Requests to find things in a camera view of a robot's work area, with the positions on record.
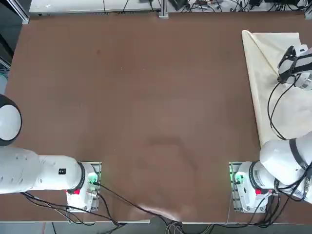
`cable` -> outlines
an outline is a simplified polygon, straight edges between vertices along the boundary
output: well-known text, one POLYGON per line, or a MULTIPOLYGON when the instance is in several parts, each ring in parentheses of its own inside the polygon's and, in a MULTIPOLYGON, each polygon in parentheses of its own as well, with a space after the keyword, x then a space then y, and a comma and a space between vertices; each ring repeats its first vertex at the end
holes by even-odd
POLYGON ((109 188, 107 188, 106 186, 104 186, 104 185, 102 185, 102 184, 100 184, 100 183, 94 182, 93 184, 94 184, 94 185, 98 185, 98 186, 100 186, 100 187, 102 187, 102 188, 104 188, 104 189, 110 191, 111 193, 113 193, 114 195, 116 195, 117 197, 119 197, 121 200, 123 200, 123 201, 129 203, 130 205, 136 207, 137 209, 139 209, 139 210, 141 210, 141 211, 144 211, 145 213, 148 213, 148 214, 150 214, 150 215, 154 215, 154 216, 159 217, 159 218, 166 224, 166 226, 167 226, 167 222, 165 221, 164 217, 161 216, 160 214, 156 214, 156 213, 154 213, 154 212, 148 211, 148 210, 146 210, 146 209, 144 209, 144 208, 142 208, 142 207, 140 207, 140 206, 138 206, 138 205, 136 205, 136 204, 130 202, 129 200, 127 200, 127 199, 125 199, 124 197, 118 195, 117 193, 115 193, 114 191, 110 190, 109 188))
POLYGON ((36 197, 29 197, 33 200, 36 200, 36 201, 40 201, 40 202, 44 202, 44 203, 47 203, 49 205, 52 205, 52 206, 60 206, 60 207, 66 207, 66 208, 71 208, 71 209, 75 209, 75 210, 79 210, 79 211, 83 211, 83 212, 86 212, 86 213, 89 213, 89 214, 92 214, 92 215, 96 215, 96 216, 99 216, 99 217, 103 217, 103 218, 106 218, 110 221, 112 221, 109 217, 106 217, 104 215, 101 215, 101 214, 97 214, 97 213, 94 213, 94 212, 91 212, 91 211, 86 211, 84 209, 81 209, 81 208, 78 208, 78 207, 74 207, 74 206, 68 206, 68 205, 59 205, 59 204, 55 204, 55 203, 52 203, 52 202, 48 202, 48 201, 45 201, 45 200, 42 200, 42 199, 38 199, 36 197))
POLYGON ((273 4, 273 6, 268 11, 271 11, 275 6, 276 6, 276 2, 273 4))
MULTIPOLYGON (((198 232, 198 233, 195 233, 195 234, 205 234, 210 228, 212 228, 212 224, 211 225, 208 225, 204 230, 202 230, 202 231, 200 231, 200 232, 198 232)), ((183 233, 183 234, 189 234, 189 233, 186 233, 186 232, 184 232, 184 230, 180 227, 180 229, 181 229, 181 232, 183 233)))
POLYGON ((230 1, 232 1, 232 2, 236 3, 235 10, 236 10, 237 6, 239 6, 241 10, 243 9, 243 8, 240 6, 240 4, 239 4, 238 0, 237 0, 237 1, 230 0, 230 1))
POLYGON ((216 1, 216 3, 218 4, 218 7, 219 7, 220 11, 222 12, 222 7, 221 7, 219 1, 218 1, 218 0, 215 0, 215 1, 216 1))
POLYGON ((280 132, 275 128, 273 121, 272 121, 272 116, 270 115, 270 111, 269 111, 270 101, 271 101, 272 95, 279 85, 280 85, 280 83, 276 84, 276 86, 273 88, 273 90, 269 96, 268 105, 267 105, 267 114, 268 114, 269 121, 270 121, 270 127, 271 128, 273 127, 275 129, 275 131, 277 132, 277 134, 275 133, 277 135, 277 137, 280 138, 281 140, 286 140, 286 138, 284 138, 283 135, 281 135, 280 132))
POLYGON ((152 0, 148 0, 148 2, 150 3, 151 9, 152 9, 152 11, 154 12, 154 8, 153 8, 153 6, 152 6, 152 0))
POLYGON ((98 195, 98 196, 102 199, 102 201, 104 202, 104 205, 105 205, 105 208, 106 208, 106 212, 107 212, 109 218, 112 220, 112 223, 113 223, 115 226, 119 226, 120 224, 112 218, 111 213, 109 212, 109 209, 108 209, 107 202, 106 202, 106 200, 104 199, 104 197, 103 197, 100 193, 98 193, 97 195, 98 195))
POLYGON ((273 212, 272 212, 272 204, 273 204, 273 203, 270 203, 270 216, 269 216, 269 218, 266 219, 266 217, 267 217, 267 215, 268 215, 268 214, 266 213, 266 215, 265 215, 265 217, 264 217, 264 219, 263 219, 262 221, 260 221, 260 222, 258 222, 258 223, 255 223, 255 224, 252 224, 252 225, 253 225, 253 226, 260 227, 260 228, 267 228, 267 227, 269 227, 271 224, 273 224, 272 218, 274 217, 274 215, 276 214, 276 212, 277 212, 277 210, 278 210, 278 208, 279 208, 280 201, 281 201, 281 198, 280 198, 280 196, 278 195, 278 201, 277 201, 276 207, 275 207, 275 209, 274 209, 273 212))
POLYGON ((116 231, 116 230, 117 230, 117 229, 119 229, 119 228, 124 227, 125 225, 123 225, 123 226, 117 226, 117 227, 114 227, 113 229, 108 230, 108 231, 105 231, 105 232, 100 233, 100 234, 112 234, 114 231, 116 231))
POLYGON ((45 207, 45 208, 48 208, 48 209, 53 209, 53 210, 55 210, 56 212, 58 212, 59 214, 61 214, 62 216, 64 216, 66 219, 68 219, 69 221, 71 221, 72 223, 75 223, 75 224, 83 224, 83 225, 85 225, 85 226, 93 226, 93 225, 95 224, 95 223, 92 223, 92 224, 84 223, 84 222, 81 221, 75 214, 73 214, 73 213, 71 213, 70 211, 67 211, 67 210, 65 210, 65 209, 56 208, 56 207, 53 207, 53 206, 51 206, 51 205, 45 206, 45 205, 42 205, 42 204, 38 204, 38 203, 32 201, 31 198, 29 198, 29 197, 27 197, 27 196, 25 196, 25 198, 26 198, 27 200, 29 200, 30 202, 32 202, 33 204, 35 204, 36 206, 45 207), (64 212, 66 212, 66 213, 68 213, 68 214, 71 214, 71 215, 74 216, 79 222, 76 222, 76 221, 72 220, 70 217, 68 217, 67 215, 63 214, 63 213, 60 212, 60 211, 64 211, 64 212))
POLYGON ((200 5, 200 8, 201 8, 202 12, 204 12, 204 9, 203 9, 203 7, 201 6, 200 0, 198 1, 198 3, 199 3, 199 5, 200 5))
POLYGON ((189 5, 189 2, 190 2, 190 1, 191 1, 191 0, 188 0, 188 2, 185 4, 185 6, 184 6, 184 8, 182 9, 181 13, 183 13, 184 9, 187 7, 187 5, 189 5))
POLYGON ((224 228, 245 228, 245 227, 249 226, 249 225, 251 224, 251 222, 253 221, 254 215, 256 214, 256 212, 257 212, 258 208, 260 207, 261 203, 262 203, 267 197, 268 197, 268 196, 265 196, 265 197, 260 201, 259 205, 258 205, 257 208, 255 209, 255 211, 254 211, 254 213, 253 213, 253 215, 252 215, 252 217, 251 217, 251 219, 249 220, 248 223, 246 223, 246 224, 244 224, 244 225, 242 225, 242 226, 238 226, 238 227, 228 227, 228 226, 224 226, 224 225, 221 225, 221 224, 215 224, 215 225, 220 226, 220 227, 224 227, 224 228))
POLYGON ((127 6, 127 4, 128 4, 128 1, 129 1, 129 0, 126 1, 126 4, 125 4, 125 6, 123 7, 122 12, 125 12, 125 9, 126 9, 126 6, 127 6))
POLYGON ((103 7, 104 7, 104 12, 106 13, 106 10, 105 10, 105 0, 103 0, 103 7))
POLYGON ((53 228, 54 234, 57 234, 57 231, 55 231, 54 222, 52 222, 52 228, 53 228))
POLYGON ((277 101, 276 101, 276 103, 275 103, 275 106, 274 106, 274 108, 273 108, 271 117, 270 117, 270 114, 269 114, 269 104, 270 104, 270 100, 271 100, 271 97, 272 97, 272 95, 273 95, 274 90, 278 87, 278 85, 279 85, 280 83, 278 83, 278 84, 274 87, 274 89, 272 90, 272 92, 271 92, 271 94, 270 94, 269 100, 268 100, 267 111, 268 111, 268 115, 269 115, 270 127, 271 127, 271 128, 274 128, 274 129, 276 130, 276 132, 278 133, 277 136, 278 136, 280 139, 282 139, 282 140, 287 140, 287 139, 286 139, 286 138, 277 130, 277 128, 274 126, 273 121, 272 121, 273 114, 274 114, 275 109, 276 109, 276 107, 277 107, 277 104, 279 103, 279 101, 281 100, 281 98, 282 98, 292 87, 295 86, 295 84, 296 84, 296 82, 299 80, 299 78, 300 78, 300 75, 298 76, 297 79, 296 79, 296 78, 294 79, 293 84, 292 84, 291 86, 289 86, 289 87, 281 94, 281 96, 277 99, 277 101))
POLYGON ((4 47, 4 50, 6 51, 6 53, 13 58, 14 55, 14 51, 12 50, 12 48, 9 46, 9 44, 6 42, 6 40, 4 39, 4 37, 1 35, 0 33, 0 44, 4 47))
POLYGON ((299 187, 299 185, 301 184, 301 182, 303 181, 303 179, 307 176, 308 170, 310 170, 311 167, 312 167, 312 162, 311 162, 310 165, 306 168, 306 170, 305 170, 304 174, 301 176, 301 178, 297 181, 296 186, 292 189, 292 192, 291 192, 289 195, 287 195, 288 198, 287 198, 286 202, 284 203, 282 209, 280 210, 279 214, 275 217, 275 219, 273 220, 272 223, 274 223, 274 222, 281 216, 281 214, 282 214, 282 212, 284 211, 284 209, 285 209, 285 207, 286 207, 288 201, 291 199, 291 197, 292 197, 292 195, 294 194, 294 192, 298 189, 298 187, 299 187))
POLYGON ((213 12, 215 12, 215 10, 210 5, 207 4, 207 7, 209 7, 210 9, 212 9, 213 12))
MULTIPOLYGON (((289 196, 289 194, 287 194, 287 193, 285 193, 285 192, 283 192, 283 191, 279 191, 279 192, 282 193, 282 194, 284 194, 284 195, 286 195, 286 196, 289 196)), ((303 199, 303 197, 300 198, 300 199, 294 199, 293 197, 291 197, 291 200, 296 201, 296 202, 300 202, 300 201, 303 201, 304 199, 303 199)))
POLYGON ((213 224, 213 225, 211 226, 210 232, 207 233, 207 234, 211 234, 214 228, 215 228, 215 225, 213 224))

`tabletop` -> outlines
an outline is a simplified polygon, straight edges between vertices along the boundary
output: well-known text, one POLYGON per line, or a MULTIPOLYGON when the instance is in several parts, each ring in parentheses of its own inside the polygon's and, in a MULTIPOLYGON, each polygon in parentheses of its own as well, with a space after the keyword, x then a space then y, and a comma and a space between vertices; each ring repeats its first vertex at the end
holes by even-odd
MULTIPOLYGON (((23 117, 14 145, 101 161, 102 183, 173 219, 226 222, 229 162, 259 158, 241 31, 299 32, 311 46, 311 26, 300 12, 31 18, 6 89, 23 117)), ((63 191, 34 194, 66 204, 63 191)), ((103 195, 116 220, 150 218, 103 195)), ((0 197, 0 220, 64 220, 0 197)), ((278 222, 312 223, 310 210, 290 203, 278 222)), ((249 219, 231 209, 229 222, 249 219)))

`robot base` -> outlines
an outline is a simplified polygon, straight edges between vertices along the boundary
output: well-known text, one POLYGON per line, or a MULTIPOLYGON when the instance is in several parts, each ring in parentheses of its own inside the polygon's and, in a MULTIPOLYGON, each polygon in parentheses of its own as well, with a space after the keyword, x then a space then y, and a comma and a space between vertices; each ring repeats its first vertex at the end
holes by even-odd
MULTIPOLYGON (((98 191, 99 186, 93 182, 100 183, 101 178, 101 162, 81 162, 85 169, 85 180, 82 188, 75 191, 74 194, 66 192, 67 205, 84 209, 86 211, 98 210, 98 191)), ((77 209, 67 209, 70 212, 83 212, 77 209)))
POLYGON ((257 194, 249 178, 251 162, 230 162, 231 186, 234 209, 243 213, 265 213, 268 194, 257 194))

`fabric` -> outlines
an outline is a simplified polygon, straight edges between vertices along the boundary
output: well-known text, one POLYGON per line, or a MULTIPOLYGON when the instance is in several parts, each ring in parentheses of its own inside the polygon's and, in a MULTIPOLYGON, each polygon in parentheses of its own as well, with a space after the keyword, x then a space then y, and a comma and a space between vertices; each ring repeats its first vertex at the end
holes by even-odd
MULTIPOLYGON (((277 84, 277 65, 289 46, 301 45, 298 33, 251 33, 242 31, 253 106, 261 146, 279 139, 270 128, 267 104, 277 84)), ((272 95, 269 110, 289 84, 280 84, 272 95)), ((279 101, 273 123, 287 139, 300 137, 312 130, 312 92, 292 87, 279 101)))

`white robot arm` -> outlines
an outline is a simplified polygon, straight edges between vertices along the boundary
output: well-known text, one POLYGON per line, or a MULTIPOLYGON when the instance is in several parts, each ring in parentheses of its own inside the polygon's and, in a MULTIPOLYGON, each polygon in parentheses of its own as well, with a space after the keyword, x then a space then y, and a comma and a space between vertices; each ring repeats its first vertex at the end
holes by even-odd
POLYGON ((69 206, 86 211, 96 206, 98 188, 93 182, 98 182, 99 176, 93 166, 68 156, 39 156, 8 146, 18 137, 21 126, 16 104, 0 95, 0 194, 66 190, 69 206))
MULTIPOLYGON (((271 140, 265 143, 257 162, 243 162, 235 174, 235 183, 243 211, 254 212, 261 203, 265 207, 273 191, 295 184, 307 174, 293 195, 312 203, 311 170, 312 132, 291 140, 271 140)), ((284 189, 291 194, 295 186, 284 189)))
MULTIPOLYGON (((312 90, 312 48, 289 47, 278 69, 279 83, 295 83, 295 87, 312 90)), ((272 192, 284 188, 283 192, 292 194, 295 184, 298 186, 293 195, 312 203, 311 162, 312 132, 297 139, 266 142, 260 160, 243 162, 235 174, 243 212, 255 212, 260 203, 260 210, 264 210, 272 192)))

